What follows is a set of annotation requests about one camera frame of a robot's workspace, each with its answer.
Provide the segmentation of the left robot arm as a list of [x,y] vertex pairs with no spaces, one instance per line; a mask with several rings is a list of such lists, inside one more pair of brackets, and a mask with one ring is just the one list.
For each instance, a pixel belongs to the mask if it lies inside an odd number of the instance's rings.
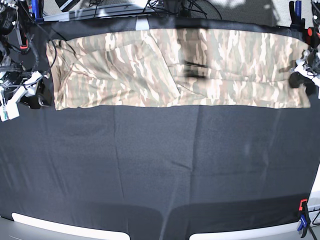
[[296,67],[292,70],[289,78],[291,88],[298,88],[300,85],[320,86],[320,2],[311,1],[311,13],[313,26],[305,28],[305,20],[302,18],[302,2],[300,0],[289,2],[291,17],[290,27],[301,32],[306,43],[307,50],[302,53],[302,58],[296,61]]

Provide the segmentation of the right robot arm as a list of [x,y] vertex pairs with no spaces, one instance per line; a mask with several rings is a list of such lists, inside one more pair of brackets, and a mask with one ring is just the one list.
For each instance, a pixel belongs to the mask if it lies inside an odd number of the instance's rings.
[[19,104],[30,109],[51,106],[52,95],[45,86],[49,70],[39,70],[40,53],[31,34],[37,25],[36,0],[0,2],[0,120],[19,117]]

